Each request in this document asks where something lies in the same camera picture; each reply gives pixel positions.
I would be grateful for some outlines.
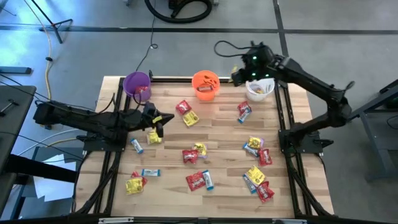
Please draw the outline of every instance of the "wooden table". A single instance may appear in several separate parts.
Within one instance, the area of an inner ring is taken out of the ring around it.
[[[112,94],[117,92],[119,79],[120,77],[104,77],[97,111],[104,108]],[[289,85],[289,90],[296,122],[310,120],[312,116],[306,91],[297,85]],[[204,102],[196,99],[190,83],[153,83],[150,101],[161,112],[175,113],[175,118],[164,126],[162,144],[147,145],[148,130],[129,133],[129,139],[134,136],[139,140],[144,153],[137,154],[131,143],[126,143],[119,166],[112,216],[294,217],[285,159],[279,151],[275,94],[270,94],[264,102],[249,103],[253,112],[244,124],[239,124],[236,107],[246,100],[244,93],[245,87],[222,84],[214,101]],[[187,128],[175,112],[175,105],[184,99],[200,118],[199,123],[191,128]],[[257,159],[242,149],[249,136],[264,138],[265,147],[269,148],[273,160],[273,165],[261,168],[270,188],[275,192],[273,199],[266,203],[261,203],[257,194],[250,194],[242,178],[251,166],[258,165]],[[184,164],[182,149],[190,149],[195,142],[208,145],[208,159],[199,159],[196,165]],[[103,152],[94,152],[83,164],[76,191],[77,209],[97,187],[103,157]],[[309,189],[324,208],[333,213],[328,184],[319,158],[309,154],[303,154],[302,157]],[[134,170],[141,171],[143,168],[161,169],[162,176],[148,177],[143,193],[126,195],[125,181]],[[214,190],[207,191],[202,187],[191,192],[185,177],[206,169],[210,171],[215,183]],[[297,192],[303,211],[302,193],[300,190]],[[103,198],[102,208],[105,203],[106,197]]]

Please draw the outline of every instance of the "purple bucket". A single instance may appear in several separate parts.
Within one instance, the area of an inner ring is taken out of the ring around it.
[[[148,86],[148,89],[141,93],[141,101],[149,100],[152,92],[150,91],[150,78],[144,72],[133,72],[128,75],[123,81],[123,89],[127,96],[132,97],[139,101],[140,94],[135,94],[136,88],[139,86]]]

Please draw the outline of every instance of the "black stand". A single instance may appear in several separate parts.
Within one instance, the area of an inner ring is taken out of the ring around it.
[[[57,23],[53,23],[50,18],[43,12],[43,10],[40,8],[40,6],[35,2],[35,0],[32,0],[33,4],[35,4],[35,6],[40,10],[40,12],[43,14],[43,16],[48,20],[48,22],[51,24],[50,26],[48,26],[48,28],[51,28],[54,30],[55,35],[57,36],[58,41],[60,42],[60,44],[62,44],[62,39],[60,36],[60,33],[58,32],[58,28],[61,26],[61,24],[66,23],[66,22],[72,22],[73,19],[67,19],[65,21],[61,21],[61,22],[57,22]]]

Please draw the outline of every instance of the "vacuum hose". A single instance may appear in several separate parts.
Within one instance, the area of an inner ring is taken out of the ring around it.
[[[194,16],[191,18],[184,18],[184,19],[176,19],[175,17],[177,16],[177,14],[181,11],[181,9],[187,5],[188,3],[194,2],[194,1],[200,1],[203,2],[207,5],[207,9],[204,13],[198,15],[198,16]],[[169,23],[174,23],[174,24],[187,24],[187,23],[191,23],[191,22],[196,22],[199,20],[202,20],[204,18],[206,18],[210,12],[211,12],[211,2],[210,0],[183,0],[180,4],[178,4],[175,9],[173,10],[173,13],[171,15],[171,17],[166,17],[163,16],[162,14],[158,13],[150,4],[149,0],[145,0],[145,4],[147,5],[148,9],[150,10],[150,12],[157,17],[158,19],[165,21],[165,22],[169,22]]]

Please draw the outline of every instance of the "concrete floor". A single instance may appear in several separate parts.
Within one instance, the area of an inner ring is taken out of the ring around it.
[[[152,14],[141,0],[133,0],[129,7],[122,1],[109,0],[37,2],[53,22],[73,18],[74,26],[148,28],[152,22]],[[286,29],[398,29],[398,1],[394,0],[279,0],[279,5]],[[17,14],[12,16],[0,11],[0,23],[39,24],[23,0],[2,0],[0,6]],[[164,0],[157,0],[157,9],[170,14]],[[200,3],[191,3],[181,12],[181,17],[202,9]],[[220,0],[218,8],[203,21],[175,25],[156,20],[155,27],[276,29],[277,25],[272,0]],[[65,42],[61,45],[54,33],[50,35],[55,59],[50,70],[53,99],[91,108],[95,107],[102,78],[133,72],[150,39],[148,32],[64,32]],[[154,34],[159,48],[150,51],[140,70],[151,69],[154,75],[170,76],[192,76],[199,70],[212,70],[219,76],[228,76],[231,68],[241,62],[238,58],[221,58],[213,53],[214,43],[221,39],[238,46],[245,46],[250,40],[264,41],[281,53],[278,34],[163,32]],[[290,56],[307,72],[338,88],[351,80],[356,82],[346,95],[353,108],[375,97],[379,89],[397,78],[394,64],[398,56],[398,35],[289,34],[286,39]],[[35,30],[0,30],[0,43],[1,65],[34,69],[32,75],[11,77],[25,85],[35,85],[39,93],[46,94],[44,58],[48,44],[45,34]],[[228,54],[230,49],[221,50]],[[308,97],[314,116],[325,112],[324,102],[311,94]],[[56,126],[47,131],[34,123],[33,114],[31,108],[21,135],[39,140],[68,129]],[[321,134],[322,138],[335,140],[325,149],[324,156],[335,213],[346,218],[398,222],[398,182],[367,183],[364,179],[377,170],[378,164],[359,120],[339,129],[322,130]],[[31,144],[19,139],[14,153]],[[63,146],[81,144],[70,142]]]

